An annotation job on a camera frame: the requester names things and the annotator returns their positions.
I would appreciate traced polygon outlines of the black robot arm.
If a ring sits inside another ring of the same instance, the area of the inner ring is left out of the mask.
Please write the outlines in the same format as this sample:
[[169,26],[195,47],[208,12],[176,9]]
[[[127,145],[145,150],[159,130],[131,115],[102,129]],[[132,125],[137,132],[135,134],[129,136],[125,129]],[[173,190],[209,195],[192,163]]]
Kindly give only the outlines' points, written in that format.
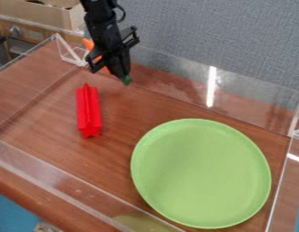
[[123,30],[118,23],[125,15],[117,18],[114,9],[118,8],[117,0],[80,0],[84,8],[84,22],[88,29],[93,48],[85,56],[90,72],[96,73],[104,67],[125,85],[132,81],[131,73],[131,49],[139,44],[136,27],[129,26]]

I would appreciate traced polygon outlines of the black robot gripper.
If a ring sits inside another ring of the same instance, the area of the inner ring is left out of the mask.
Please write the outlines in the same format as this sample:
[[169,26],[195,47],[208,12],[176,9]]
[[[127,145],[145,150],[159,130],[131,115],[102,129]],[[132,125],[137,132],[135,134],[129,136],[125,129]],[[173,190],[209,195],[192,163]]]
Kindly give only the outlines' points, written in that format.
[[131,26],[121,30],[116,21],[116,13],[112,10],[105,14],[89,10],[84,21],[94,43],[93,56],[104,54],[108,57],[106,67],[110,74],[124,79],[131,72],[129,50],[140,42],[136,27]]

